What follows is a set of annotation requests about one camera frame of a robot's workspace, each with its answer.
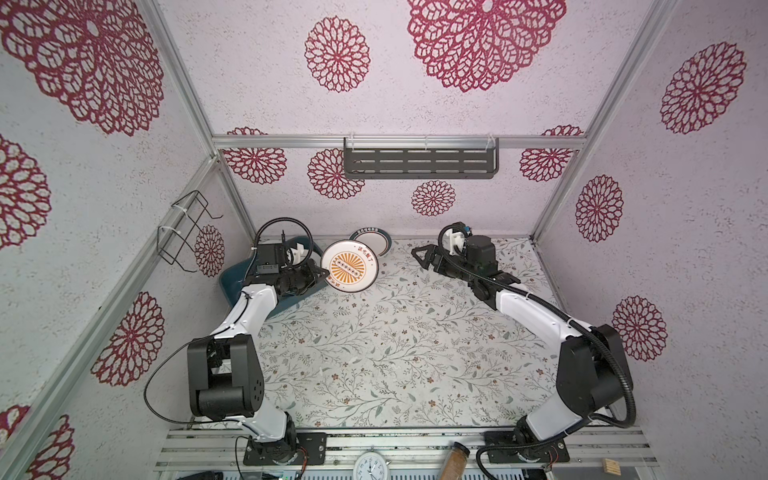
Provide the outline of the sunburst plate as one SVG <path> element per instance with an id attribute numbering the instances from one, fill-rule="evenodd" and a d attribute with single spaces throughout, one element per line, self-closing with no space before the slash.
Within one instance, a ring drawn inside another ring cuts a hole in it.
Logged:
<path id="1" fill-rule="evenodd" d="M 364 243 L 340 240 L 325 249 L 321 267 L 328 271 L 326 282 L 343 293 L 360 293 L 371 287 L 379 276 L 376 254 Z"/>

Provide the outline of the small red-ring green plate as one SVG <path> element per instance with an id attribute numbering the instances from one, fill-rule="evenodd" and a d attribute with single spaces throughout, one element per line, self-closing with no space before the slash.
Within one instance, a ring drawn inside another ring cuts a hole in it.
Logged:
<path id="1" fill-rule="evenodd" d="M 377 227 L 363 227 L 353 232 L 350 240 L 357 241 L 369 247 L 378 257 L 386 255 L 392 247 L 391 236 Z"/>

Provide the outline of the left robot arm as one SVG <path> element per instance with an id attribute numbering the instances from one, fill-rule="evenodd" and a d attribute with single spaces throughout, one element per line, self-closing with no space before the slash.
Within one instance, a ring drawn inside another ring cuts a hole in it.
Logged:
<path id="1" fill-rule="evenodd" d="M 187 346 L 189 401 L 195 416 L 234 423 L 264 448 L 289 454 L 297 450 L 290 414 L 266 399 L 255 343 L 275 309 L 317 290 L 325 273 L 313 258 L 319 253 L 309 238 L 257 247 L 229 314 L 213 333 Z"/>

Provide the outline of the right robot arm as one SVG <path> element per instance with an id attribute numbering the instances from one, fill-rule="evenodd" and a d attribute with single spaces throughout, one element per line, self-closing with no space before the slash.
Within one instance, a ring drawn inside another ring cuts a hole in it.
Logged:
<path id="1" fill-rule="evenodd" d="M 465 282 L 478 300 L 555 353 L 556 391 L 518 422 L 513 448 L 544 448 L 593 421 L 623 429 L 635 424 L 634 382 L 615 328 L 577 320 L 524 289 L 520 279 L 500 269 L 492 240 L 462 223 L 445 227 L 436 243 L 411 254 L 421 268 Z"/>

